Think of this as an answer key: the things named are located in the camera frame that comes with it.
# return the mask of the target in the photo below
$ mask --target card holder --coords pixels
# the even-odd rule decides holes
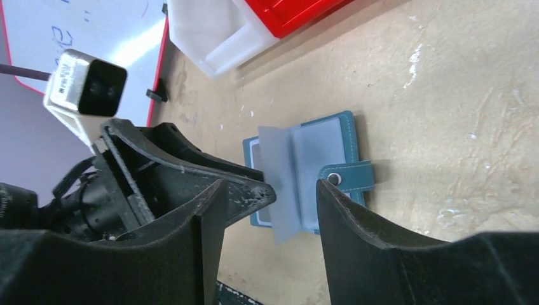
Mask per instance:
[[[279,190],[276,190],[278,201],[279,192],[284,192],[281,199],[286,200],[253,213],[250,216],[253,226],[272,227],[273,209],[273,214],[279,215],[279,224],[274,223],[274,229],[287,233],[280,233],[284,236],[282,240],[295,234],[298,224],[301,231],[319,234],[316,182],[318,179],[328,179],[330,175],[329,180],[335,180],[337,188],[365,206],[363,192],[374,189],[374,174],[370,161],[359,160],[355,122],[350,111],[286,130],[260,127],[259,134],[260,138],[243,141],[245,165],[262,170],[266,180],[273,179],[273,183],[268,183],[279,185]],[[293,208],[297,210],[297,220],[289,215],[295,214]],[[281,219],[285,210],[289,217],[287,220]]]

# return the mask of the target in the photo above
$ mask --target red container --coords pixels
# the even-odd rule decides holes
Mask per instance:
[[[284,38],[344,0],[245,0],[277,38]]]

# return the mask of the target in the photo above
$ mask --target white plastic container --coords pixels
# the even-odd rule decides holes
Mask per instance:
[[[277,41],[244,0],[169,0],[170,40],[215,78]]]

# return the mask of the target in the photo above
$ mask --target handwriting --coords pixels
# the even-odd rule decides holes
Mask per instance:
[[[69,33],[68,30],[62,30],[59,27],[55,26],[52,26],[51,29],[52,40],[54,40],[54,42],[63,50],[73,45],[73,36],[71,36],[71,33]]]

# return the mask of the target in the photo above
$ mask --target white camera housing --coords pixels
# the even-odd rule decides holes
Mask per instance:
[[[102,123],[118,110],[126,70],[76,50],[65,50],[52,72],[43,105],[92,150]]]

